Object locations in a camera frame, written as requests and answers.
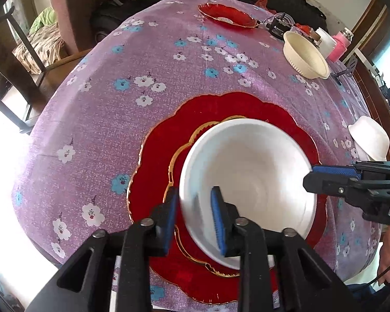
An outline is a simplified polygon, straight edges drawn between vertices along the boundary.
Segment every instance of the white bowl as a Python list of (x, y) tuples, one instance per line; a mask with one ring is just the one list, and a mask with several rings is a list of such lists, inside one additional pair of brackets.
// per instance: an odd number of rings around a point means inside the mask
[(302, 35), (287, 31), (283, 35), (283, 54), (290, 65), (307, 79), (327, 79), (330, 74), (327, 61), (316, 47)]
[(356, 148), (359, 146), (373, 160), (386, 160), (390, 139), (375, 120), (361, 116), (356, 123), (348, 126), (348, 130), (356, 143)]
[(311, 165), (300, 146), (279, 128), (253, 119), (234, 119), (212, 127), (193, 145), (179, 183), (186, 228), (210, 258), (239, 269), (239, 257), (219, 252), (210, 192), (220, 186), (224, 201), (262, 228), (311, 229), (316, 195), (303, 188)]

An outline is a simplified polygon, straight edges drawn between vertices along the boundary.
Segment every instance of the cable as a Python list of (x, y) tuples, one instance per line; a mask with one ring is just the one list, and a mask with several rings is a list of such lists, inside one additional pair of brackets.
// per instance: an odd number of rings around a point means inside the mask
[(382, 276), (384, 276), (387, 272), (390, 271), (390, 266), (388, 268), (386, 268), (382, 273), (380, 273), (376, 278), (374, 278), (373, 280), (371, 280), (371, 282), (361, 286), (360, 288), (356, 289), (356, 290), (352, 290), (351, 292), (354, 293), (354, 292), (357, 292), (359, 290), (363, 290), (367, 287), (369, 287), (371, 284), (375, 283), (377, 280), (379, 280)]

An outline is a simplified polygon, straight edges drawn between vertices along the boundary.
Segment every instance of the person's hand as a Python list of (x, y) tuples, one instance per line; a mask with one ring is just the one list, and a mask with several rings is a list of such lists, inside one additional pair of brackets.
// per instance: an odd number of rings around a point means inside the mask
[[(380, 264), (377, 275), (380, 275), (390, 266), (390, 226), (383, 237), (383, 246), (380, 249)], [(390, 270), (379, 279), (379, 286), (384, 282), (390, 283)]]

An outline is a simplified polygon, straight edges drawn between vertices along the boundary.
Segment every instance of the red plate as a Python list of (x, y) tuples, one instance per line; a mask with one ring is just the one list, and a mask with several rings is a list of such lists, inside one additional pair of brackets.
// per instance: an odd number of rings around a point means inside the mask
[[(281, 107), (241, 92), (198, 96), (184, 103), (174, 116), (159, 123), (146, 136), (139, 166), (127, 191), (131, 219), (149, 216), (151, 209), (163, 201), (167, 189), (172, 185), (178, 186), (186, 155), (198, 137), (215, 124), (240, 117), (259, 119), (277, 126), (300, 145), (312, 165), (319, 164), (314, 141)], [(326, 200), (326, 196), (317, 198), (315, 219), (306, 238), (312, 247), (325, 230)], [(169, 255), (150, 259), (152, 270), (196, 301), (207, 304), (236, 301), (239, 287), (237, 271), (216, 263), (198, 248), (186, 230), (180, 210), (175, 231)], [(271, 280), (272, 288), (276, 290), (273, 270)]]
[(225, 22), (226, 24), (231, 24), (232, 26), (243, 28), (255, 28), (258, 26), (257, 21), (249, 14), (233, 7), (224, 6), (223, 4), (200, 4), (198, 9), (205, 16)]

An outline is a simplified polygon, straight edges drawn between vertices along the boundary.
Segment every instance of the floral tablecloth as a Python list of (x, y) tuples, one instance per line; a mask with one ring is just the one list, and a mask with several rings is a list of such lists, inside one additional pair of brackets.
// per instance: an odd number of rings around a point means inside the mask
[[(197, 95), (250, 93), (286, 109), (314, 139), (322, 163), (346, 165), (358, 157), (347, 126), (369, 113), (356, 82), (305, 79), (286, 61), (282, 41), (264, 29), (237, 31), (204, 18), (198, 4), (206, 2), (259, 20), (271, 15), (236, 0), (163, 0), (99, 43), (40, 116), (13, 201), (27, 235), (61, 263), (97, 228), (130, 225), (125, 193), (144, 137)], [(344, 69), (329, 64), (334, 72)], [(327, 214), (316, 251), (346, 280), (372, 260), (379, 225), (337, 198), (328, 198)], [(154, 273), (151, 285), (159, 307), (237, 308), (195, 302)]]

